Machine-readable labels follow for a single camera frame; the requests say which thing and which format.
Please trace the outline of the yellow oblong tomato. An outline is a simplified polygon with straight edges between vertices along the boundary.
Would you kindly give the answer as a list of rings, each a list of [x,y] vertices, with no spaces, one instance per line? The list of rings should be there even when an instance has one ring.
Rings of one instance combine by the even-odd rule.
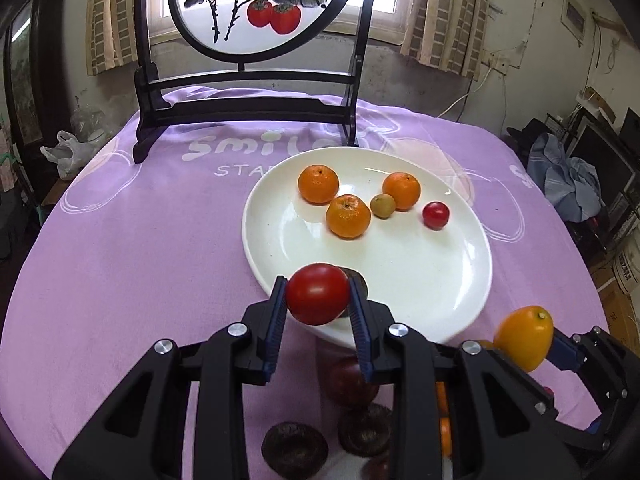
[[[539,306],[519,308],[498,326],[492,343],[514,364],[529,373],[546,358],[553,340],[551,314]]]

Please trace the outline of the dark brown fruit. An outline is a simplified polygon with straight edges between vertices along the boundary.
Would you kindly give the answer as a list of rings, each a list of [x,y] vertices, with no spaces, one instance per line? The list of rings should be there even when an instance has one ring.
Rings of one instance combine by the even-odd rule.
[[[368,285],[363,275],[358,271],[351,268],[342,268],[342,270],[348,278],[349,302],[340,318],[348,318],[353,304],[356,304],[357,307],[362,307],[366,303]]]
[[[345,408],[337,423],[341,448],[359,457],[381,456],[390,448],[393,412],[376,403]]]

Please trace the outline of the dark purple tomato back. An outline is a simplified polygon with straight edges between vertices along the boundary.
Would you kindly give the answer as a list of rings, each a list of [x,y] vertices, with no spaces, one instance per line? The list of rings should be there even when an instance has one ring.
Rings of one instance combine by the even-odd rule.
[[[343,406],[370,404],[380,390],[366,381],[356,356],[341,358],[322,370],[320,385],[332,402]]]

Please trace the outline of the dark purple tomato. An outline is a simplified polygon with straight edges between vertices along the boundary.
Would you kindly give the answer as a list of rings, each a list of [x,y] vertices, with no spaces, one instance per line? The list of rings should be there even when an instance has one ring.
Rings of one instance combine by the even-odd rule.
[[[365,463],[360,471],[361,480],[387,480],[388,479],[388,458],[380,456],[371,458]]]
[[[356,356],[341,358],[322,370],[320,385],[332,402],[343,406],[370,404],[380,390],[366,381]]]

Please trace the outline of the dark wrinkled fruit back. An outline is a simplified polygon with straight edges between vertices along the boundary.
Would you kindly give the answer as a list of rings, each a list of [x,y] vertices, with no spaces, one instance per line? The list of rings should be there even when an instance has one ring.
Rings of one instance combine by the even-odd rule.
[[[283,479],[309,479],[326,463],[329,445],[313,426],[280,422],[262,440],[262,458]]]

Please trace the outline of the small red tomato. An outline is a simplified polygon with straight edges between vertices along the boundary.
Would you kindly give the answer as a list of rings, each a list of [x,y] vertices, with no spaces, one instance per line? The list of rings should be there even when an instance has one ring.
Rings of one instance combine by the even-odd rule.
[[[319,326],[338,318],[349,304],[348,277],[338,266],[308,264],[288,280],[285,300],[298,322]]]

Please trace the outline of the red cherry tomato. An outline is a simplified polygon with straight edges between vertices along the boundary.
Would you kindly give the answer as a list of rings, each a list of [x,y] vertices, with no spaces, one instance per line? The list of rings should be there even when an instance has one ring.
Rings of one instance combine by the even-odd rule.
[[[428,203],[422,210],[422,220],[424,226],[429,229],[439,231],[443,229],[450,218],[450,211],[446,204],[434,200]]]

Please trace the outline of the small green-yellow fruit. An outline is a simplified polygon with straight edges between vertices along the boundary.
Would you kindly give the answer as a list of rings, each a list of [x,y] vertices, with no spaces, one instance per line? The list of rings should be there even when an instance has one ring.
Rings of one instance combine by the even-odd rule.
[[[390,194],[378,194],[370,200],[370,209],[376,218],[388,219],[396,210],[396,202]]]

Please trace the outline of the large mandarin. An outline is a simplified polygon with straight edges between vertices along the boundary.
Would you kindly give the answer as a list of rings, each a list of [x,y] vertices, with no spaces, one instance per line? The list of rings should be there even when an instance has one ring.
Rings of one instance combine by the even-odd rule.
[[[343,240],[354,240],[367,231],[371,216],[369,207],[358,196],[343,194],[329,203],[326,226]]]
[[[384,179],[382,191],[393,197],[397,210],[407,211],[418,202],[421,185],[416,177],[408,172],[393,172]]]

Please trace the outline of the orange tomato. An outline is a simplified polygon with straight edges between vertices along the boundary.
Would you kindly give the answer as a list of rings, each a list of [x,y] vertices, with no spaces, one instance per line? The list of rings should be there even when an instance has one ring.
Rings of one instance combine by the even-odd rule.
[[[439,419],[439,434],[442,456],[450,457],[452,452],[452,442],[450,420],[448,417],[441,417]]]

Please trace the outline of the blue clothes pile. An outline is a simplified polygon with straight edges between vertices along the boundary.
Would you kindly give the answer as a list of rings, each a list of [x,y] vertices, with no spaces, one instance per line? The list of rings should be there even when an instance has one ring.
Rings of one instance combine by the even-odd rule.
[[[587,221],[602,209],[596,168],[579,157],[567,157],[552,133],[541,133],[534,141],[527,173],[565,222]]]

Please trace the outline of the black monitor on rack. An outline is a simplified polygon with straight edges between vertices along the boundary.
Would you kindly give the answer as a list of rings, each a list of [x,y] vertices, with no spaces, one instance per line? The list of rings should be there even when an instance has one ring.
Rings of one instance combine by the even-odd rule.
[[[631,210],[629,193],[639,177],[634,156],[613,129],[585,107],[570,121],[564,145],[568,156],[578,157],[596,170],[608,229],[616,232]]]

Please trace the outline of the white oval plate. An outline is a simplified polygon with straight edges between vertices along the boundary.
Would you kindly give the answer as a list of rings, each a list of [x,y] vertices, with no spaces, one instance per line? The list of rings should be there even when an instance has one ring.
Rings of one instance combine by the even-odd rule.
[[[326,226],[326,210],[305,202],[297,179],[308,166],[337,173],[341,193],[370,200],[386,176],[405,171],[421,185],[420,200],[387,220],[372,219],[362,237],[342,240]],[[422,210],[442,202],[447,225],[424,226]],[[492,281],[485,231],[463,197],[431,171],[408,160],[365,148],[318,148],[285,159],[255,184],[242,218],[247,262],[265,292],[309,263],[344,266],[361,273],[372,300],[387,304],[396,321],[427,339],[448,342],[484,310]]]

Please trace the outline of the purple printed tablecloth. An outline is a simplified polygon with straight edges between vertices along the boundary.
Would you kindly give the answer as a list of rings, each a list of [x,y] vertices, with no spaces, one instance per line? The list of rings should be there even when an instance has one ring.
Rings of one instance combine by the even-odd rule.
[[[155,341],[207,339],[262,299],[241,242],[247,195],[281,160],[335,145],[334,126],[232,122],[168,129],[141,164],[130,119],[65,192],[22,266],[1,337],[1,413],[43,474]],[[582,257],[514,153],[490,132],[400,107],[358,105],[365,148],[452,182],[494,259],[489,338],[536,304],[564,333],[605,326]]]

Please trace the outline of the white plastic bag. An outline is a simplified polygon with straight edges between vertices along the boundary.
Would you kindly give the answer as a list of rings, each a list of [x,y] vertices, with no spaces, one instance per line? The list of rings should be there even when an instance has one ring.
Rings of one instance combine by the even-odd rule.
[[[61,130],[56,136],[58,144],[54,148],[42,146],[41,154],[48,162],[55,164],[58,177],[63,181],[71,181],[82,168],[88,165],[94,155],[104,147],[107,142],[107,133],[104,129],[98,129],[88,136],[88,139],[79,140],[73,133]]]

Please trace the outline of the right window curtain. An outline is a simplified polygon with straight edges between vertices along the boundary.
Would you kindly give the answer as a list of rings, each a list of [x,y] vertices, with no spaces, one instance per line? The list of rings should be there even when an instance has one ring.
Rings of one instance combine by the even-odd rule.
[[[421,65],[475,79],[488,0],[411,0],[400,53]]]

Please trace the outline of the window curtain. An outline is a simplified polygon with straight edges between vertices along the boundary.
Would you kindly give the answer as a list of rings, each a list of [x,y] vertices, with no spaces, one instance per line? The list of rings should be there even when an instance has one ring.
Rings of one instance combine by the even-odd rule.
[[[87,74],[96,76],[151,57],[148,0],[87,0]]]
[[[421,65],[475,79],[488,0],[411,0],[400,53]]]

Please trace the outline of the left window curtain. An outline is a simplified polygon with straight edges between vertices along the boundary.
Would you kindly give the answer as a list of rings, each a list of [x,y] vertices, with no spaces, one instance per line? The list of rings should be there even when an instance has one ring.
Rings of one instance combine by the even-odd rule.
[[[96,76],[151,57],[148,0],[87,0],[87,74]]]

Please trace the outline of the round painted screen stand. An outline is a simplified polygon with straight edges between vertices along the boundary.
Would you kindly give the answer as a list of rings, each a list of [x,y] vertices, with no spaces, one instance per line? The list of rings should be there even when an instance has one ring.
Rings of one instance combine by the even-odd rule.
[[[134,0],[138,67],[134,88],[140,110],[132,158],[141,164],[172,126],[224,122],[315,122],[339,125],[343,142],[357,145],[357,98],[374,0],[362,0],[356,39],[346,72],[265,68],[308,44],[341,14],[348,0],[167,0],[181,38],[199,54],[228,64],[228,70],[161,77],[151,56],[148,0]],[[229,81],[314,81],[341,84],[341,103],[312,96],[203,98],[169,103],[167,89]]]

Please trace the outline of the white wall socket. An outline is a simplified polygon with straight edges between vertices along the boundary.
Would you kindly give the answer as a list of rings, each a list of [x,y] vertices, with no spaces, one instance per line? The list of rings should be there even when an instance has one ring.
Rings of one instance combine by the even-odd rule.
[[[507,55],[488,51],[483,52],[480,62],[502,76],[506,76],[511,67],[511,59]]]

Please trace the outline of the wall vent box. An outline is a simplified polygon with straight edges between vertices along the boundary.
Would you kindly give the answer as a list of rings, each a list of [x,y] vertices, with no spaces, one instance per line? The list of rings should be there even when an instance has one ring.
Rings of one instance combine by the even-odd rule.
[[[563,0],[561,23],[581,46],[585,38],[587,14],[577,0]]]

